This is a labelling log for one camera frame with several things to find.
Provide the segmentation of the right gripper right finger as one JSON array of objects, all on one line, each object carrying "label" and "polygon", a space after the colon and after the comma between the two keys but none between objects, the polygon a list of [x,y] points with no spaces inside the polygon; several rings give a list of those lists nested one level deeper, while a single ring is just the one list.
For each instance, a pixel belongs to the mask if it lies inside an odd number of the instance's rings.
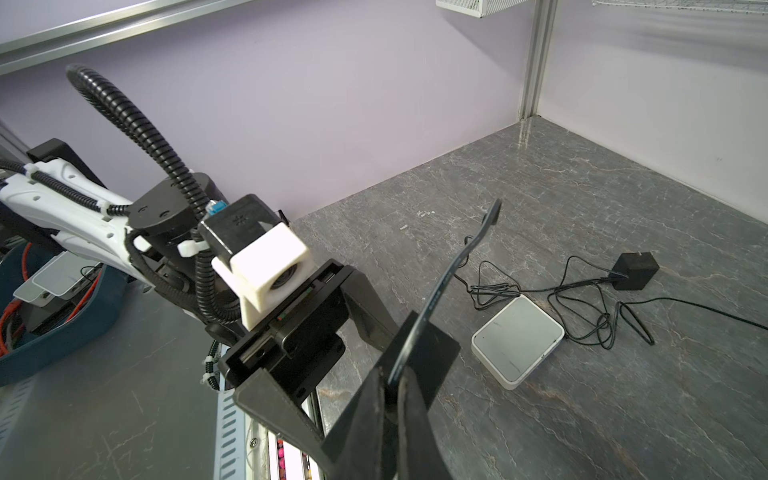
[{"label": "right gripper right finger", "polygon": [[452,479],[440,454],[416,374],[406,368],[397,390],[397,474],[405,480]]}]

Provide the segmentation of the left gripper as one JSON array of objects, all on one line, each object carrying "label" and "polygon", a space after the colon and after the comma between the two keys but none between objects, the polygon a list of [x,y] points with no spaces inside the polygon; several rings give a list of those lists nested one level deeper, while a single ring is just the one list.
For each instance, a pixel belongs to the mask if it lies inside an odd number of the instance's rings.
[{"label": "left gripper", "polygon": [[350,318],[359,337],[384,352],[399,330],[361,271],[329,260],[219,360],[234,403],[308,454],[325,474],[324,434],[301,404],[345,347],[337,330]]}]

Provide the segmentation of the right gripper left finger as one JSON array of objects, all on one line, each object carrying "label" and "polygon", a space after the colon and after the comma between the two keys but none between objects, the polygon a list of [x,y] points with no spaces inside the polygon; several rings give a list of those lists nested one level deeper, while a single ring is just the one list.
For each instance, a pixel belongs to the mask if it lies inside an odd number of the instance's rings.
[{"label": "right gripper left finger", "polygon": [[352,422],[329,479],[382,478],[385,389],[382,369],[373,369],[359,390]]}]

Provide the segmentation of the black network switch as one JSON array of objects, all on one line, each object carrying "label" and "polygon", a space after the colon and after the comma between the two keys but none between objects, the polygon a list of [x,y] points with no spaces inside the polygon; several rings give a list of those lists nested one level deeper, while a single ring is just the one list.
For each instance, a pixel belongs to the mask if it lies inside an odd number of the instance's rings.
[{"label": "black network switch", "polygon": [[[394,339],[376,362],[385,375],[390,373],[418,313],[410,311]],[[415,373],[427,409],[430,409],[461,350],[450,335],[429,323],[414,347],[407,366]]]}]

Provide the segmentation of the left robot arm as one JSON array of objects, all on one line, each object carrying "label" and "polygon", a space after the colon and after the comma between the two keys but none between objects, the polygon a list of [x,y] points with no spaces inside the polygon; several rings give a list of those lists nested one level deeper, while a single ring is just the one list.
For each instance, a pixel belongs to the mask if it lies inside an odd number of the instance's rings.
[{"label": "left robot arm", "polygon": [[302,410],[343,353],[347,321],[386,348],[396,326],[356,268],[314,262],[309,247],[255,195],[218,198],[189,170],[148,117],[112,82],[83,65],[66,76],[103,117],[164,171],[146,201],[126,203],[60,159],[3,161],[1,203],[64,250],[153,286],[200,320],[227,350],[221,384],[271,432],[336,478],[380,478],[385,400],[365,382],[328,433]]}]

